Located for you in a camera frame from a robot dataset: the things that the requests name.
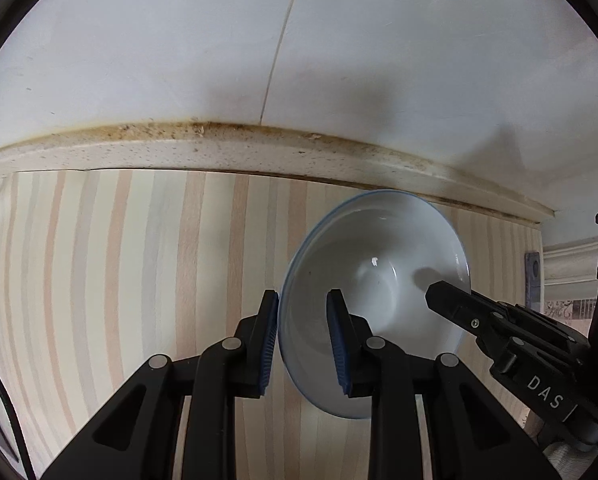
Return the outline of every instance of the striped surface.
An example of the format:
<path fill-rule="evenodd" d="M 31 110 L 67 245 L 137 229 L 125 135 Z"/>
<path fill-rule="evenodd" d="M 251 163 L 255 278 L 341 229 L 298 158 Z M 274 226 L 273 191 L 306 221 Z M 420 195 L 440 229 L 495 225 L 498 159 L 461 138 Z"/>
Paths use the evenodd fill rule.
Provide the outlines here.
<path fill-rule="evenodd" d="M 358 192 L 200 171 L 0 179 L 0 374 L 37 473 L 150 355 L 183 358 L 232 335 L 265 288 L 281 289 L 307 231 Z M 539 231 L 439 209 L 464 243 L 473 288 L 521 303 Z M 521 403 L 488 377 L 471 337 L 460 357 L 519 418 Z M 278 349 L 266 397 L 237 399 L 236 436 L 241 480 L 367 475 L 368 421 L 303 400 Z"/>

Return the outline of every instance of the white wall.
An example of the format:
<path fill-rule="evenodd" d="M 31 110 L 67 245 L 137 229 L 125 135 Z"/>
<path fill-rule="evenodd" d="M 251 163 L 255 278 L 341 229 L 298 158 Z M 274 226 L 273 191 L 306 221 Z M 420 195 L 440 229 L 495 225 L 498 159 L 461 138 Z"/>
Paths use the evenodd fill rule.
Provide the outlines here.
<path fill-rule="evenodd" d="M 189 118 L 466 170 L 563 211 L 548 244 L 596 229 L 598 42 L 563 0 L 42 0 L 0 51 L 0 147 Z"/>

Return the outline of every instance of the tile grout line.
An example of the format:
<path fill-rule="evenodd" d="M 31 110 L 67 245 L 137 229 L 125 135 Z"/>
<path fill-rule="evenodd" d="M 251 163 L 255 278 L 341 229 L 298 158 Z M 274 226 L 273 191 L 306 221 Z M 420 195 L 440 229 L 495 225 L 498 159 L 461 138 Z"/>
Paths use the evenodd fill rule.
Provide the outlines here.
<path fill-rule="evenodd" d="M 275 71 L 275 66 L 277 65 L 277 57 L 279 56 L 279 50 L 281 50 L 281 43 L 284 41 L 285 36 L 285 27 L 288 24 L 288 19 L 290 18 L 290 12 L 293 10 L 293 5 L 295 4 L 295 0 L 290 0 L 288 3 L 288 8 L 285 12 L 284 24 L 281 27 L 281 33 L 279 34 L 279 41 L 277 42 L 277 48 L 275 49 L 275 57 L 272 59 L 272 65 L 270 67 L 270 74 L 268 74 L 268 84 L 266 85 L 266 93 L 263 95 L 263 104 L 261 105 L 261 114 L 259 115 L 259 126 L 261 126 L 261 122 L 263 121 L 263 113 L 266 110 L 266 102 L 268 102 L 268 92 L 270 92 L 270 84 L 272 83 L 272 75 Z"/>

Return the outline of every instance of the bowl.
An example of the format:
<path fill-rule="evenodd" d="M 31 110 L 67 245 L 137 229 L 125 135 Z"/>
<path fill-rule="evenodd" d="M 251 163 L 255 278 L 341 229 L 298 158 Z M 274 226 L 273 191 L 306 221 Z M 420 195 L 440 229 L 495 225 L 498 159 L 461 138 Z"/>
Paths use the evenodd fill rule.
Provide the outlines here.
<path fill-rule="evenodd" d="M 431 204 L 397 190 L 359 194 L 327 214 L 293 257 L 279 303 L 279 348 L 293 382 L 319 409 L 371 416 L 371 399 L 349 399 L 339 383 L 326 321 L 326 295 L 340 288 L 348 311 L 409 354 L 456 352 L 462 330 L 428 309 L 439 280 L 470 292 L 466 254 Z"/>

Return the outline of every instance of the white molding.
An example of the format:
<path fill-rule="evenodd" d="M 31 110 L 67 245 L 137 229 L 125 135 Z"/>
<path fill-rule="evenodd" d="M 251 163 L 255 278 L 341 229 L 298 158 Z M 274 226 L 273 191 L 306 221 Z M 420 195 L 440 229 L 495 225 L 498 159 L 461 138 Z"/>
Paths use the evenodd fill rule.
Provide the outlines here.
<path fill-rule="evenodd" d="M 408 190 L 441 203 L 536 223 L 554 212 L 498 184 L 416 156 L 337 137 L 261 126 L 150 123 L 102 126 L 0 149 L 15 171 L 176 168 L 299 176 Z"/>
<path fill-rule="evenodd" d="M 598 239 L 544 247 L 544 285 L 594 282 L 597 264 Z"/>

